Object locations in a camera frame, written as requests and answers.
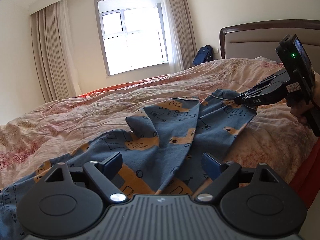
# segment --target human hand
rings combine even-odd
[[[320,106],[320,75],[317,72],[315,72],[315,86],[313,88],[312,99],[318,106]],[[313,108],[313,103],[309,102],[309,104],[306,104],[304,100],[301,100],[298,103],[291,103],[287,101],[287,106],[291,107],[290,113],[297,117],[298,122],[306,126],[308,122],[306,117],[302,116],[302,114]]]

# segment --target device screen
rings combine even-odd
[[[309,59],[306,51],[304,50],[302,44],[300,43],[300,41],[298,39],[296,39],[295,42],[294,42],[294,45],[297,48],[297,50],[298,50],[298,52],[299,52],[304,64],[306,65],[309,73],[312,73],[313,72],[313,67],[311,65],[310,59]]]

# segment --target wall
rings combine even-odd
[[[170,73],[169,64],[162,64],[106,77],[94,0],[67,0],[67,3],[74,46],[74,63],[83,93]]]
[[[0,124],[44,103],[31,43],[30,16],[0,0]]]
[[[207,44],[220,48],[219,32],[227,26],[278,19],[320,20],[320,0],[188,0],[188,4],[198,49]]]

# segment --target window pane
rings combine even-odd
[[[157,12],[153,7],[125,10],[124,18],[127,32],[159,29]]]
[[[103,15],[102,22],[105,35],[123,31],[119,12]]]
[[[158,31],[145,31],[127,36],[132,68],[159,64],[163,61]]]
[[[125,35],[105,39],[104,47],[106,50],[110,75],[132,69],[129,61],[129,53]]]

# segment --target bed headboard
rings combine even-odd
[[[263,56],[279,63],[276,47],[287,34],[298,36],[315,71],[320,73],[320,21],[316,20],[274,20],[223,28],[221,58]]]

